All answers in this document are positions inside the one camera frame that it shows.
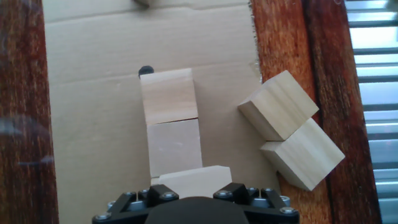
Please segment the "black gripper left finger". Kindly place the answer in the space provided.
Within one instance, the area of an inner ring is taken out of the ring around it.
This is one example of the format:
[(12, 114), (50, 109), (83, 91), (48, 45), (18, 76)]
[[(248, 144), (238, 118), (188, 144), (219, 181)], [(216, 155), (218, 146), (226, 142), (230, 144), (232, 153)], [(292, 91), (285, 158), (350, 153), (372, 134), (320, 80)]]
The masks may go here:
[(108, 209), (92, 218), (92, 224), (145, 223), (150, 211), (158, 205), (179, 199), (179, 195), (165, 185), (153, 185), (138, 192), (127, 192), (108, 204)]

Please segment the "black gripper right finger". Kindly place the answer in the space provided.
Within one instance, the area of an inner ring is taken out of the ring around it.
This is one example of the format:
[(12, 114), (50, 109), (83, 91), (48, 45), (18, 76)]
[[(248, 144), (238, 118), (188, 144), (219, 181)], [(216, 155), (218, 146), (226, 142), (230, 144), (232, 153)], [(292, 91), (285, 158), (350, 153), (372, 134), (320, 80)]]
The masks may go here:
[(242, 208), (249, 223), (299, 224), (299, 211), (290, 206), (290, 198), (270, 188), (246, 187), (230, 183), (213, 194)]

